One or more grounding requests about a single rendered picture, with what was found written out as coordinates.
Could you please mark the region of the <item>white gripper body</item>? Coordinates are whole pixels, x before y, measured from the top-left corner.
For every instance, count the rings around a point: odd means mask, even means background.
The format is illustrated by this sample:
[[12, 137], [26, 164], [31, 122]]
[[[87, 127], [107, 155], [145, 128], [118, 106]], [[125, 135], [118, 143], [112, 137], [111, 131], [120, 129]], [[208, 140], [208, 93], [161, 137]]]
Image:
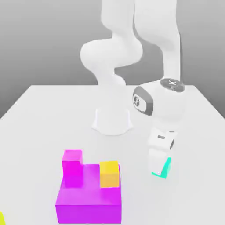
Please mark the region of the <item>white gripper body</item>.
[[167, 160], [167, 153], [162, 150], [150, 148], [148, 151], [149, 170], [155, 174], [161, 174]]

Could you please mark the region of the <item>small teal cube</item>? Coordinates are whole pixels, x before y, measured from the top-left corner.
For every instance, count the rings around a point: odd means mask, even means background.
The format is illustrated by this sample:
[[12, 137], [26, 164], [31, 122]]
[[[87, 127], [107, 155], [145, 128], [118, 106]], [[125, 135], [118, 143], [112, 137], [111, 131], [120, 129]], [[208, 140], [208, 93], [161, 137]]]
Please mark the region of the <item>small teal cube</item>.
[[152, 175], [155, 175], [155, 176], [158, 176], [158, 177], [166, 179], [167, 175], [169, 173], [170, 167], [171, 167], [171, 158], [168, 157], [168, 159], [166, 160], [165, 165], [164, 165], [164, 167], [163, 167], [163, 169], [161, 171], [161, 174], [158, 175], [158, 174], [152, 172]]

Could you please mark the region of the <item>small orange cube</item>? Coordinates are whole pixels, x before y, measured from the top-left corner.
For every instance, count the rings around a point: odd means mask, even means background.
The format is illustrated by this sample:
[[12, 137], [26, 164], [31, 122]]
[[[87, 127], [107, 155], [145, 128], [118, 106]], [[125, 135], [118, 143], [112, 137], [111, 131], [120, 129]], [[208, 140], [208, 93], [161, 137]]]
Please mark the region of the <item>small orange cube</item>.
[[100, 187], [117, 188], [120, 185], [120, 172], [118, 161], [100, 162]]

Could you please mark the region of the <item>small magenta cube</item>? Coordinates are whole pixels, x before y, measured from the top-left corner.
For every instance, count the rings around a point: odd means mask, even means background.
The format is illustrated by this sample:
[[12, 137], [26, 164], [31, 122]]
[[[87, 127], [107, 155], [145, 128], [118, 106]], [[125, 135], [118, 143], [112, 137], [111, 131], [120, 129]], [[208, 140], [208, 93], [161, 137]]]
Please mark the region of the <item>small magenta cube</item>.
[[62, 158], [63, 181], [66, 188], [83, 184], [82, 150], [65, 150]]

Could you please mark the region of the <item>large purple box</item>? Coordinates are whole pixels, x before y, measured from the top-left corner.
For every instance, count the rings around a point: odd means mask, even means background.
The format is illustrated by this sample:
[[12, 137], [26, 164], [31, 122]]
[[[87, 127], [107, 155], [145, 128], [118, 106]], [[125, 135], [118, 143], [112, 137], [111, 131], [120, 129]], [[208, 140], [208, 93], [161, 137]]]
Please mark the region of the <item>large purple box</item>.
[[63, 176], [55, 203], [59, 224], [120, 224], [121, 187], [100, 187], [100, 166], [83, 165], [81, 177]]

